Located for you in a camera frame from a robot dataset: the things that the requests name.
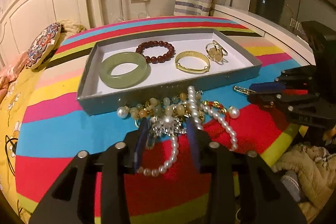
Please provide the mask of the colourful striped blanket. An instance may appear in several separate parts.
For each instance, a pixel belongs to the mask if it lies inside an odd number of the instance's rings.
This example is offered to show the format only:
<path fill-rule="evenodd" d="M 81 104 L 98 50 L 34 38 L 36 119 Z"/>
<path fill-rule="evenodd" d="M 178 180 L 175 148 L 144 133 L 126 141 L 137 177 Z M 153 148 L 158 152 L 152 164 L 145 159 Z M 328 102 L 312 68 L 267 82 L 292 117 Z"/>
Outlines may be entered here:
<path fill-rule="evenodd" d="M 263 223 L 299 211 L 272 173 L 299 126 L 232 89 L 299 63 L 274 44 L 238 43 L 209 16 L 138 19 L 72 36 L 23 116 L 15 181 L 31 223 L 234 223 L 243 182 Z"/>

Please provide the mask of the gold charm pendant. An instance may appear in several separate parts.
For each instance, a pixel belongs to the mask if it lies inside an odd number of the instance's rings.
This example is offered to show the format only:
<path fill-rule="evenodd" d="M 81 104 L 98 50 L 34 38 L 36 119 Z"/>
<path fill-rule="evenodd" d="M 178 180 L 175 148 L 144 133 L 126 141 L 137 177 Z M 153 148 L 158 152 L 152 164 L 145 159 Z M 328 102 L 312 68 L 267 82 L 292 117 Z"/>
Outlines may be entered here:
<path fill-rule="evenodd" d="M 237 86 L 237 85 L 233 86 L 232 89 L 233 89 L 233 91 L 238 92 L 240 94 L 244 94 L 245 96 L 248 96 L 249 94 L 255 92 L 253 90 L 250 90 L 250 89 L 247 89 L 247 88 L 244 88 L 244 87 L 241 87 L 241 86 Z"/>

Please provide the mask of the yellow floral bedsheet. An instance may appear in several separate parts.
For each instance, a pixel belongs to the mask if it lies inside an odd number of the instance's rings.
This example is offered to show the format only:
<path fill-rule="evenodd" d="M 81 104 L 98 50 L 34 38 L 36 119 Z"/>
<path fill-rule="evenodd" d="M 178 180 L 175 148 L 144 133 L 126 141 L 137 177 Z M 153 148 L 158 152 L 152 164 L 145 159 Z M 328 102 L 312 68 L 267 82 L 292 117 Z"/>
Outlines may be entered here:
<path fill-rule="evenodd" d="M 24 221 L 28 219 L 28 214 L 18 202 L 15 183 L 16 145 L 23 116 L 39 77 L 39 72 L 23 69 L 18 78 L 9 84 L 1 102 L 1 192 L 14 213 Z"/>

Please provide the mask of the round embroidered cushion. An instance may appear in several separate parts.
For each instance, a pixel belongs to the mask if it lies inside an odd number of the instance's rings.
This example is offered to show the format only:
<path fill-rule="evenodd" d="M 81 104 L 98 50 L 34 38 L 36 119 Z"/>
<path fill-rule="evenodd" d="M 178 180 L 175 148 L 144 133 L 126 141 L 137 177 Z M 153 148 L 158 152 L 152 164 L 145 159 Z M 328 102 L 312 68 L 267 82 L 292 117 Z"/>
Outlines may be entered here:
<path fill-rule="evenodd" d="M 36 69 L 55 48 L 62 25 L 59 22 L 50 24 L 35 38 L 27 52 L 26 67 Z"/>

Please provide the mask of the white bed headboard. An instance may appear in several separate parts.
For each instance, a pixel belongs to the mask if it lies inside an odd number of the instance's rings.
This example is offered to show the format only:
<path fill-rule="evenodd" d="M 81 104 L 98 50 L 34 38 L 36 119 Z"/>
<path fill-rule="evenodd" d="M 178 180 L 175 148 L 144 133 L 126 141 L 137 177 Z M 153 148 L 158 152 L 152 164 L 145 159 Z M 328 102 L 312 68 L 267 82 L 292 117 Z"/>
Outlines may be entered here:
<path fill-rule="evenodd" d="M 73 20 L 85 28 L 103 26 L 101 0 L 15 0 L 1 11 L 1 67 L 26 51 L 51 23 Z"/>

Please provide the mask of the crystal pearl brooch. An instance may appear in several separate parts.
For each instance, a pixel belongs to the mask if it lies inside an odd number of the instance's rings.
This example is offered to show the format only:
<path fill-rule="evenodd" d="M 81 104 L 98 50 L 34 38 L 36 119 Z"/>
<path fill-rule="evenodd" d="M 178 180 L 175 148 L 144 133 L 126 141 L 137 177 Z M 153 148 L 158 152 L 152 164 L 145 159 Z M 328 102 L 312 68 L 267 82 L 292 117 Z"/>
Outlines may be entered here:
<path fill-rule="evenodd" d="M 149 133 L 147 134 L 146 149 L 153 149 L 158 138 L 179 136 L 186 134 L 183 120 L 172 115 L 164 117 L 153 116 L 149 119 Z"/>

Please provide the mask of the beige fleece sleeve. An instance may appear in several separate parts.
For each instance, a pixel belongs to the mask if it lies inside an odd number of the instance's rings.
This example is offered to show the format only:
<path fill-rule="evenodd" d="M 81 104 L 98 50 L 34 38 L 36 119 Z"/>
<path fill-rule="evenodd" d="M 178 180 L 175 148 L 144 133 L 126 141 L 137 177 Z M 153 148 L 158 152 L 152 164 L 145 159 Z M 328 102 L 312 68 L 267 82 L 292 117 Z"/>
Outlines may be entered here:
<path fill-rule="evenodd" d="M 272 166 L 272 171 L 292 171 L 301 194 L 295 197 L 307 223 L 312 223 L 335 190 L 335 154 L 324 147 L 295 145 Z"/>

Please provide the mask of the grey white jewelry tray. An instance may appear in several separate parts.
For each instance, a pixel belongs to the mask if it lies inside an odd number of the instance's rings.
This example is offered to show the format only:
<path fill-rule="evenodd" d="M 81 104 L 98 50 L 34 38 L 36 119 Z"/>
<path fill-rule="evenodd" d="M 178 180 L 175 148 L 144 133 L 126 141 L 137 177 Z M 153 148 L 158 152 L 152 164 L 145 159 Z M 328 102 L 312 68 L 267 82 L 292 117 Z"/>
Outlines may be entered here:
<path fill-rule="evenodd" d="M 143 42 L 163 41 L 172 44 L 175 54 L 196 51 L 206 54 L 209 43 L 217 42 L 228 53 L 223 63 L 211 61 L 210 70 L 201 75 L 180 71 L 171 59 L 163 64 L 150 64 L 146 78 L 131 87 L 115 89 L 106 86 L 99 77 L 100 64 L 110 56 L 134 52 Z M 77 101 L 88 115 L 135 105 L 151 97 L 178 95 L 193 85 L 203 91 L 219 88 L 258 76 L 261 61 L 235 41 L 213 28 L 164 30 L 126 35 L 97 42 L 90 52 L 77 90 Z"/>

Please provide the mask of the white window sill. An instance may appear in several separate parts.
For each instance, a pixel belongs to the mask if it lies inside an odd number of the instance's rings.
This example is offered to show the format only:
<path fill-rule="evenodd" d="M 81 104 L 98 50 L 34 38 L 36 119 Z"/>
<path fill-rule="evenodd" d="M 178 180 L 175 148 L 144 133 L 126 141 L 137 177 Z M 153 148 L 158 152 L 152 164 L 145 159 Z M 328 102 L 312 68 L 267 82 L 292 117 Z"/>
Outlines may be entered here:
<path fill-rule="evenodd" d="M 286 52 L 299 65 L 314 65 L 315 59 L 308 43 L 285 28 L 259 15 L 230 6 L 213 5 L 211 15 L 230 19 L 256 32 Z"/>

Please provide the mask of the green jade bangle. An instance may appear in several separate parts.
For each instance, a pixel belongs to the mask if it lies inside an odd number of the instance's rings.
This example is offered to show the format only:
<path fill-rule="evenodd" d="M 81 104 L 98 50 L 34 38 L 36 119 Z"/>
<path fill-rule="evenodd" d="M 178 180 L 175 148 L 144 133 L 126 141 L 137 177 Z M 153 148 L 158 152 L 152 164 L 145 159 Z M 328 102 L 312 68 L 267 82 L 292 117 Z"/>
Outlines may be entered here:
<path fill-rule="evenodd" d="M 120 52 L 107 57 L 98 67 L 101 81 L 109 88 L 125 89 L 141 83 L 149 73 L 143 55 Z"/>

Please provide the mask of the single large pearl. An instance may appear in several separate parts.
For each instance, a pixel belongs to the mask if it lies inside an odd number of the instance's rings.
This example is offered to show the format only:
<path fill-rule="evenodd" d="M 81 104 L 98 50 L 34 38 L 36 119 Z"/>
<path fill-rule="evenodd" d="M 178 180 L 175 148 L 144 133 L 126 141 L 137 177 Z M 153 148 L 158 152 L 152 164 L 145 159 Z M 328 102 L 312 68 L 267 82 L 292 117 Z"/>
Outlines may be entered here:
<path fill-rule="evenodd" d="M 116 113 L 119 118 L 125 119 L 129 115 L 129 108 L 127 106 L 121 106 L 117 109 Z"/>

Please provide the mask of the gold bangle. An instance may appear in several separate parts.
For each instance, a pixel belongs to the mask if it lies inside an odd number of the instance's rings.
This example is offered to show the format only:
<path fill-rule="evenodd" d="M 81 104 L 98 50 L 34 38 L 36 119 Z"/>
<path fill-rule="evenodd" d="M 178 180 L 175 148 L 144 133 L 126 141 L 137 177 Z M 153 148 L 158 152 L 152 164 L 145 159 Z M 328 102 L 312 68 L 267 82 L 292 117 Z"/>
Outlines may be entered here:
<path fill-rule="evenodd" d="M 195 75 L 210 71 L 209 58 L 197 51 L 183 51 L 177 54 L 175 66 L 180 71 Z"/>

